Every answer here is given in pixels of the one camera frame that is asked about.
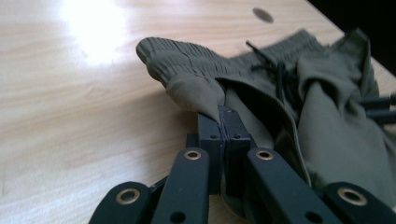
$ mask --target olive green pants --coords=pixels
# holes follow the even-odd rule
[[[396,137],[359,104],[378,96],[370,44],[359,30],[329,47],[302,30],[260,49],[267,63],[257,52],[228,59],[155,37],[136,52],[178,105],[216,121],[218,105],[235,109],[257,145],[280,153],[313,188],[346,181],[396,204]],[[295,77],[279,81],[282,73],[268,65],[279,62]]]

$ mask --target table surface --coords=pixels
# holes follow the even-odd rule
[[[273,23],[258,20],[254,7]],[[0,6],[0,222],[87,223],[114,186],[152,185],[194,133],[135,54],[144,37],[230,57],[305,28],[343,34],[304,0],[3,1]],[[376,61],[381,93],[396,80]],[[210,196],[209,223],[245,223]]]

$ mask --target wood grain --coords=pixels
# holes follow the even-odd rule
[[[274,18],[258,20],[260,7]],[[224,56],[305,28],[342,33],[303,0],[3,1],[0,5],[0,222],[87,223],[125,181],[168,174],[195,114],[181,111],[135,55],[161,36]],[[382,93],[396,80],[375,65]],[[209,223],[244,223],[210,197]]]

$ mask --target garment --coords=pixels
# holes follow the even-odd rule
[[[218,105],[236,110],[257,145],[276,150],[314,189],[346,181],[396,204],[396,137],[359,105],[378,96],[359,30],[329,47],[302,30],[233,58],[157,37],[143,39],[136,53],[178,105],[217,122]]]

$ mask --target metal grommet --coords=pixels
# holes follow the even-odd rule
[[[123,189],[119,194],[117,194],[116,200],[117,203],[120,204],[130,204],[136,202],[139,196],[140,192],[138,189]]]
[[[271,159],[274,158],[273,154],[271,154],[270,152],[265,151],[265,150],[256,152],[256,156],[257,156],[257,158],[264,160],[264,161],[270,161]]]
[[[184,153],[184,157],[188,160],[196,161],[201,158],[201,152],[195,150],[188,151]]]
[[[357,206],[364,206],[367,204],[366,197],[354,189],[340,188],[337,193],[338,196],[340,196],[340,198],[342,198],[347,203],[352,203]]]

